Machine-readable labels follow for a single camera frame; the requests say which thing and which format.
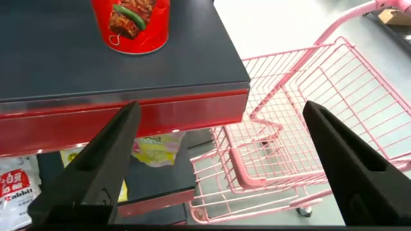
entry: shopping cart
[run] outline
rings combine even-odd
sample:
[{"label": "shopping cart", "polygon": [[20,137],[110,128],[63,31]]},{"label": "shopping cart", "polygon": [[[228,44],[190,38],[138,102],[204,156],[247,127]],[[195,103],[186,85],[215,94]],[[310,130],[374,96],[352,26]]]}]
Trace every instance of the shopping cart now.
[{"label": "shopping cart", "polygon": [[212,128],[215,149],[191,160],[198,196],[189,206],[197,222],[288,209],[311,216],[308,207],[332,193],[307,192],[328,182],[302,117],[307,100],[408,170],[411,106],[344,37],[324,43],[346,20],[388,5],[407,11],[411,3],[403,2],[365,3],[344,12],[314,46],[243,60],[251,79],[243,121]]}]

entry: lower shelf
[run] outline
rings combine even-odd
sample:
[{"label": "lower shelf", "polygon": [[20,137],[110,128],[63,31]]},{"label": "lower shelf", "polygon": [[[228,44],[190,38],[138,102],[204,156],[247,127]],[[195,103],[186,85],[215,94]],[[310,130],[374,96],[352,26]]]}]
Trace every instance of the lower shelf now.
[{"label": "lower shelf", "polygon": [[[194,198],[196,183],[187,145],[184,138],[173,166],[150,167],[131,157],[125,177],[128,201],[119,203],[123,217],[178,205]],[[37,159],[41,187],[47,187],[64,169],[60,153],[41,154]]]},{"label": "lower shelf", "polygon": [[182,225],[187,222],[186,208],[183,203],[144,214],[123,218],[124,225]]}]

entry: white snack bag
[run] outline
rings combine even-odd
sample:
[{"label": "white snack bag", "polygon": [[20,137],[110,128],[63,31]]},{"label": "white snack bag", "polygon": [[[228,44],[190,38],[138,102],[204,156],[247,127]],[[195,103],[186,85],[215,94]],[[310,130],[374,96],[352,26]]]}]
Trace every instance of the white snack bag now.
[{"label": "white snack bag", "polygon": [[0,160],[1,230],[16,230],[31,223],[27,208],[40,194],[35,174],[27,158]]}]

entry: cardboard box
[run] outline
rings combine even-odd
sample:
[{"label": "cardboard box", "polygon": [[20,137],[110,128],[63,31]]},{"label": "cardboard box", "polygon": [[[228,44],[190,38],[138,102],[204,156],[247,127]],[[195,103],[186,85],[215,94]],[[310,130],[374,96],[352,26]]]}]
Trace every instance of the cardboard box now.
[{"label": "cardboard box", "polygon": [[411,26],[411,17],[403,14],[399,10],[386,9],[383,10],[378,17],[387,25]]}]

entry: dark gray shelf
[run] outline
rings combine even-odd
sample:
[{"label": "dark gray shelf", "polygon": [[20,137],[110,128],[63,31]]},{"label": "dark gray shelf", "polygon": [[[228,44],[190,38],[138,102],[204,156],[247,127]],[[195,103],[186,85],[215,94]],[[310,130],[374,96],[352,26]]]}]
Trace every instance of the dark gray shelf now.
[{"label": "dark gray shelf", "polygon": [[[1,1],[0,26],[0,103],[249,88],[248,74],[212,1],[171,0],[169,41],[143,56],[109,49],[86,0]],[[104,103],[105,98],[92,100]]]},{"label": "dark gray shelf", "polygon": [[[119,203],[119,206],[193,190],[196,182],[189,158],[187,137],[181,142],[173,166],[150,167],[130,157],[125,177],[128,201]],[[47,187],[64,170],[60,152],[37,155],[37,160],[42,187]]]}]

